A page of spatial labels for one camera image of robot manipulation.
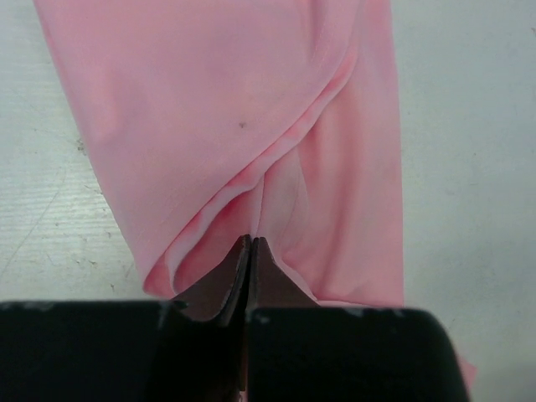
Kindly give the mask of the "pink t-shirt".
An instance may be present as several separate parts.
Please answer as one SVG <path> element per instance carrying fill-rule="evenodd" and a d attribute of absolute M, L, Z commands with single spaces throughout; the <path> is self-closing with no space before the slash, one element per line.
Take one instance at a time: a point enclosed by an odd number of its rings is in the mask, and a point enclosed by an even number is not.
<path fill-rule="evenodd" d="M 324 306 L 404 301 L 388 1 L 37 1 L 145 292 L 248 235 Z"/>

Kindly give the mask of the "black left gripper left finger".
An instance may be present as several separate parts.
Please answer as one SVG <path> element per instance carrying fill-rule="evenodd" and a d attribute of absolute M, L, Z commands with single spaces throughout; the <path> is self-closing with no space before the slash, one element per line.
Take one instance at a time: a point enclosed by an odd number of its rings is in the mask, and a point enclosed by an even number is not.
<path fill-rule="evenodd" d="M 236 401 L 251 239 L 169 301 L 6 301 L 4 401 Z"/>

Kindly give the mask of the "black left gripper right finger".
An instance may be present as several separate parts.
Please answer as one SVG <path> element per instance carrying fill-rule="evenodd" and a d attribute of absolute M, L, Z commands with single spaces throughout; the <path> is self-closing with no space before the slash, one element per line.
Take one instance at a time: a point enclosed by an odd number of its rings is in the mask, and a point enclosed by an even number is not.
<path fill-rule="evenodd" d="M 446 330 L 408 308 L 284 307 L 262 301 L 278 272 L 266 239 L 250 255 L 249 401 L 465 401 Z"/>

